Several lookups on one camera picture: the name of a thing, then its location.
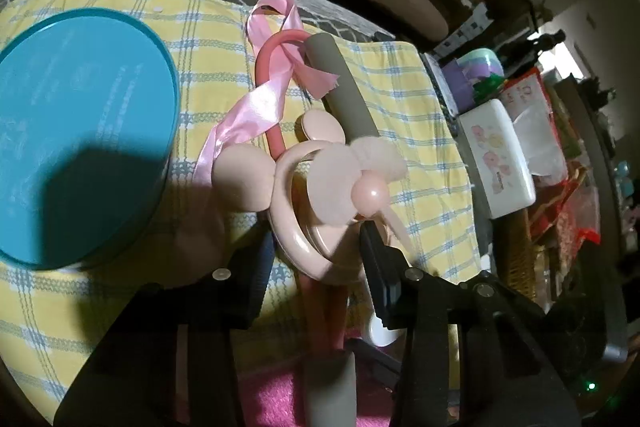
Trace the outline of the yellow plaid cloth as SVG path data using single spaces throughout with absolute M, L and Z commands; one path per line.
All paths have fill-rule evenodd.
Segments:
M 141 243 L 87 272 L 1 270 L 1 358 L 29 403 L 51 419 L 91 350 L 145 281 L 181 285 L 201 273 L 193 245 L 216 218 L 205 140 L 255 87 L 255 60 L 278 30 L 297 24 L 297 0 L 13 0 L 1 11 L 11 42 L 63 12 L 105 8 L 141 20 L 162 38 L 180 84 L 169 182 Z M 390 187 L 418 267 L 458 283 L 480 271 L 468 174 L 418 50 L 406 42 L 337 46 L 382 137 L 408 165 Z

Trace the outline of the pink handheld fan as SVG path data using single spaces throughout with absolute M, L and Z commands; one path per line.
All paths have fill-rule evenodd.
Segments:
M 269 150 L 250 143 L 227 145 L 216 158 L 210 181 L 218 198 L 233 211 L 264 212 L 288 261 L 324 285 L 347 285 L 363 277 L 361 256 L 347 261 L 344 275 L 311 258 L 311 247 L 294 231 L 303 213 L 292 207 L 279 183 L 292 171 L 294 184 L 305 190 L 317 216 L 328 222 L 370 220 L 391 231 L 406 249 L 407 228 L 390 203 L 390 184 L 408 174 L 397 147 L 379 136 L 345 142 L 309 141 L 286 148 L 279 129 L 271 129 Z

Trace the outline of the pink towel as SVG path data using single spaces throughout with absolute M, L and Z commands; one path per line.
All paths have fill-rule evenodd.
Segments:
M 233 336 L 244 417 L 249 426 L 303 426 L 303 369 L 309 355 L 301 332 L 252 329 Z M 386 426 L 397 376 L 357 359 L 357 424 Z

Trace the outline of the purple green cup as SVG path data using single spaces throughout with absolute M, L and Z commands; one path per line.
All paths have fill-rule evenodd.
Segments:
M 454 58 L 442 68 L 442 75 L 460 114 L 488 101 L 506 82 L 498 56 L 487 48 Z

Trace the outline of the wicker basket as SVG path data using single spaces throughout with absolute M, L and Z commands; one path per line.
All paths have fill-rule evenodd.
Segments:
M 506 283 L 532 301 L 536 297 L 535 258 L 528 211 L 515 211 L 506 216 Z

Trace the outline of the teal round tin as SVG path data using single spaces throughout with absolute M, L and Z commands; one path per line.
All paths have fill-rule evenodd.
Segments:
M 1 53 L 1 258 L 83 270 L 124 251 L 160 202 L 177 69 L 148 25 L 69 10 Z

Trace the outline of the pink resistance band grey handles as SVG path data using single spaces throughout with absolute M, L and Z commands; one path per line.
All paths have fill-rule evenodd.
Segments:
M 322 86 L 325 109 L 308 110 L 299 127 L 309 141 L 345 142 L 362 136 L 377 136 L 378 129 L 356 82 L 328 34 L 308 34 L 303 29 L 285 29 L 269 37 L 257 53 L 257 86 L 276 77 L 270 72 L 276 52 L 287 44 L 307 47 L 311 63 L 337 75 L 332 89 Z M 344 275 L 354 261 L 356 219 L 345 222 L 321 220 L 305 190 L 294 184 L 292 171 L 279 183 L 288 202 L 300 210 L 295 232 L 311 247 L 311 258 L 320 259 L 329 271 Z M 307 319 L 310 355 L 303 369 L 303 409 L 308 426 L 353 426 L 357 422 L 357 378 L 355 355 L 344 349 L 348 288 L 341 283 L 324 285 L 303 269 L 298 271 L 299 289 Z

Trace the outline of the pink ribbon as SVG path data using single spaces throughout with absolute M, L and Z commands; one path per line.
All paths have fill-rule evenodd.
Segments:
M 292 79 L 316 100 L 337 87 L 337 75 L 305 64 L 299 46 L 310 35 L 294 0 L 258 0 L 247 19 L 246 33 L 255 54 L 256 88 L 210 129 L 195 164 L 195 186 L 212 184 L 214 162 L 225 146 L 246 143 L 280 124 Z

